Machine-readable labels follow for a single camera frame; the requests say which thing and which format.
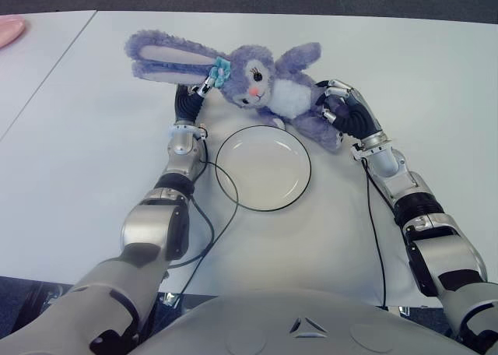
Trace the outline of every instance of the bunny face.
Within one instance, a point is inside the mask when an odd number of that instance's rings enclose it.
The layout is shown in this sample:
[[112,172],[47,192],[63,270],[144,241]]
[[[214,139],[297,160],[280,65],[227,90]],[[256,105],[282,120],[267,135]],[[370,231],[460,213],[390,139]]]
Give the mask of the bunny face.
[[240,108],[264,107],[272,98],[275,63],[269,49],[247,45],[230,54],[232,72],[223,84],[223,96]]

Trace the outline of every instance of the purple plush rabbit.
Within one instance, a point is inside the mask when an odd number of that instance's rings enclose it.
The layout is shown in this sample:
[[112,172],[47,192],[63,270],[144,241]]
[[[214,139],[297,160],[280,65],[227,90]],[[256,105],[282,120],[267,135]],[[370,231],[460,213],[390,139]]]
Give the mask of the purple plush rabbit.
[[[284,128],[283,121],[290,123],[328,151],[334,152],[341,145],[342,133],[324,120],[321,107],[315,106],[323,89],[302,73],[320,58],[318,43],[294,47],[274,62],[266,47],[244,45],[227,55],[149,30],[134,34],[126,44],[126,52],[135,59],[135,76],[185,85],[202,83],[217,59],[230,61],[230,77],[219,88],[229,102],[243,109],[256,109],[267,125]],[[339,102],[329,106],[334,112],[345,112]]]

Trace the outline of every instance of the white table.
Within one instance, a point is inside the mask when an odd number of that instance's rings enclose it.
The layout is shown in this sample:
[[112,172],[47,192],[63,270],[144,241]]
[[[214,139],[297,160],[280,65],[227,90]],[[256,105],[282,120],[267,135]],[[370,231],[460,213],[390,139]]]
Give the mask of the white table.
[[[277,57],[320,41],[322,59],[307,73],[361,89],[498,280],[496,26],[179,12],[98,12],[0,144],[0,275],[74,283],[120,252],[122,221],[167,163],[174,120],[174,86],[134,79],[122,49],[132,33],[152,28],[228,52],[263,44]],[[212,156],[232,132],[258,123],[217,92],[199,121],[209,129]],[[307,192],[276,213],[242,209],[188,293],[298,286],[380,303],[381,270],[364,173],[347,148],[352,140],[331,155],[299,138],[313,165]],[[212,172],[199,180],[196,197],[219,229],[232,205]],[[388,304],[437,306],[416,289],[399,230],[373,197]],[[188,256],[207,239],[191,211]],[[172,270],[161,290],[179,291],[192,268]]]
[[0,49],[0,138],[94,13],[23,15],[22,36]]

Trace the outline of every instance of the robotic hand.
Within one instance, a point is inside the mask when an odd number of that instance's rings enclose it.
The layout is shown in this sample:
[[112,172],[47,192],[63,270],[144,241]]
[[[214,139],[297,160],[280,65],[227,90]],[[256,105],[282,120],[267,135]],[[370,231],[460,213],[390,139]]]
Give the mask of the robotic hand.
[[[382,132],[381,125],[358,90],[339,80],[320,81],[317,86],[327,89],[318,98],[316,105],[323,107],[322,116],[339,131],[357,139],[365,139]],[[347,118],[333,114],[327,108],[327,99],[333,96],[340,97],[348,107],[349,116]]]

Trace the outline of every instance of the bunny ear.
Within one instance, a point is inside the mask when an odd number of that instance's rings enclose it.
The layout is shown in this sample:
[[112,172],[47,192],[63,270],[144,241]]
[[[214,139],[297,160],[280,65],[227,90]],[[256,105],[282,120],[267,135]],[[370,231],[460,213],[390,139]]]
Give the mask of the bunny ear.
[[162,83],[198,85],[208,76],[211,67],[211,65],[166,65],[158,62],[136,61],[133,63],[133,75],[140,79]]
[[173,84],[202,83],[224,53],[158,30],[143,30],[130,37],[126,54],[135,59],[133,74],[141,79]]
[[226,57],[224,53],[158,30],[134,34],[126,43],[125,50],[135,60],[184,65],[212,65],[216,57]]

